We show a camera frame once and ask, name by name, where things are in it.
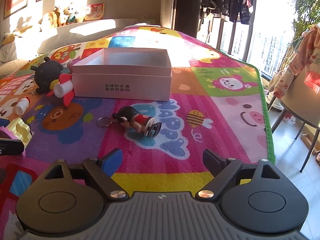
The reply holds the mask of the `yellow pudding toy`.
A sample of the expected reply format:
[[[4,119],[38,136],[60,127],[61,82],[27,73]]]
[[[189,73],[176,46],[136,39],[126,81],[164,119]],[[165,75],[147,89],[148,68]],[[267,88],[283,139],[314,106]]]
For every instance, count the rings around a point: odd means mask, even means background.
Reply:
[[[1,125],[1,138],[18,139],[24,144],[24,152],[22,155],[10,155],[20,158],[25,158],[26,148],[33,138],[33,133],[30,126],[26,124],[22,118],[16,118],[9,122],[7,119],[1,119],[1,124],[5,123],[6,126]]]

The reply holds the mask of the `small white yogurt bottle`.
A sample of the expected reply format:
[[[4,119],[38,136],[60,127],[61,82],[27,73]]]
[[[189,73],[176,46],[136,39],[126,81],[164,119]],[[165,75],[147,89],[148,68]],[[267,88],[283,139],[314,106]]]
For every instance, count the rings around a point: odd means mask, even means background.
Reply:
[[[23,116],[30,105],[30,99],[28,97],[21,98],[21,100],[17,103],[14,110],[18,116]]]

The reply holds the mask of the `boy figure keychain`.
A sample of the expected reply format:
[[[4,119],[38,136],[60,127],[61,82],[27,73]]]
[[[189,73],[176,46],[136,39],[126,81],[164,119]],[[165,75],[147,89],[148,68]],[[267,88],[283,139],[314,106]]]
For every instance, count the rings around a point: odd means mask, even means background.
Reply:
[[[119,111],[113,113],[111,117],[100,117],[97,120],[97,125],[107,127],[115,122],[127,129],[134,129],[137,133],[147,138],[156,137],[162,127],[160,121],[156,121],[152,116],[140,113],[131,106],[122,107]]]

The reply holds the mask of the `black plush toy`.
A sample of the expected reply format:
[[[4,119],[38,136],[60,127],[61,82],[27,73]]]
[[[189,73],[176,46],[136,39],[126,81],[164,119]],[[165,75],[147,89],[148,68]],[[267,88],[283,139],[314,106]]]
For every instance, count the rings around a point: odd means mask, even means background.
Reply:
[[[35,72],[34,81],[37,84],[36,93],[44,94],[50,92],[50,84],[57,80],[63,71],[63,65],[49,57],[44,58],[44,62],[38,66],[31,66]]]

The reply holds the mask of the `pink cartoon squishy toy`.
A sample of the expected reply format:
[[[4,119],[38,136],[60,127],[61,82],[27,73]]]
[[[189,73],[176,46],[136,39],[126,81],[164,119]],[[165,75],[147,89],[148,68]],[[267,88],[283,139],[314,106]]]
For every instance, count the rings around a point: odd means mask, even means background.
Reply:
[[[67,68],[69,69],[69,71],[72,73],[73,72],[73,66],[78,63],[79,61],[81,61],[80,58],[76,58],[76,59],[72,59],[67,63]]]

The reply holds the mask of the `colourful cartoon play mat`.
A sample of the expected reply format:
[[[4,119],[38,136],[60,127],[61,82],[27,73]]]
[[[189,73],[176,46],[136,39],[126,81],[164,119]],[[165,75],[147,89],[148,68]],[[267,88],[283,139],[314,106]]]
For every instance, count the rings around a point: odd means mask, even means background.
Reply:
[[[55,96],[36,94],[30,67],[41,64],[46,56],[66,66],[72,59],[120,47],[168,52],[172,65],[168,101],[76,97],[65,107]],[[1,79],[1,117],[14,120],[14,107],[24,97],[30,105],[23,118],[34,135],[25,158],[1,157],[1,239],[17,239],[23,233],[16,202],[57,159],[77,164],[119,148],[123,162],[114,180],[127,192],[197,192],[212,178],[202,163],[205,149],[245,163],[275,160],[257,68],[179,31],[127,27],[98,40],[40,53]],[[159,134],[147,138],[117,122],[97,125],[100,117],[111,117],[125,106],[160,121]]]

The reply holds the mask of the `white cardboard box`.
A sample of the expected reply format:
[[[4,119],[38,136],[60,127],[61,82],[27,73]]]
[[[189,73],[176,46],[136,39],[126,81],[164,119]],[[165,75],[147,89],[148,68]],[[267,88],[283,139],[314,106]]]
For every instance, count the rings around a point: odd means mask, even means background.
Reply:
[[[104,48],[72,67],[76,96],[168,101],[171,63],[165,49]]]

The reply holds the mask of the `orange plush toy on ledge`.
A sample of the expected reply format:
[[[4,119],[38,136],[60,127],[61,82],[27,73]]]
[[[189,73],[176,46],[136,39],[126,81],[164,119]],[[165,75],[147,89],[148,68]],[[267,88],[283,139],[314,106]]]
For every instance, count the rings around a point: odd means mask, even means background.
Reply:
[[[41,30],[47,30],[58,27],[58,18],[60,13],[57,11],[51,11],[46,13],[41,20]]]

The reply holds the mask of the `floral garment on table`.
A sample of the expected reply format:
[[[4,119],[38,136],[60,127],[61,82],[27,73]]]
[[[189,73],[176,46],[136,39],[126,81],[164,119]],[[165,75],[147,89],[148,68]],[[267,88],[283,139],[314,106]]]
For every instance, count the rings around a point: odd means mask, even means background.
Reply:
[[[294,77],[305,73],[304,84],[319,93],[319,25],[305,32],[289,65],[272,77],[268,90],[281,99],[291,86]]]

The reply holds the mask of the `red picture book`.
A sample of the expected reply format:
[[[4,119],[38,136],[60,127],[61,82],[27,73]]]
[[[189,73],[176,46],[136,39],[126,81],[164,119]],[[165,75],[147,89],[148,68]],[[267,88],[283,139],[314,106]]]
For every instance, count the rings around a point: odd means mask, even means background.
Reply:
[[[104,3],[86,5],[84,21],[96,21],[104,18]]]

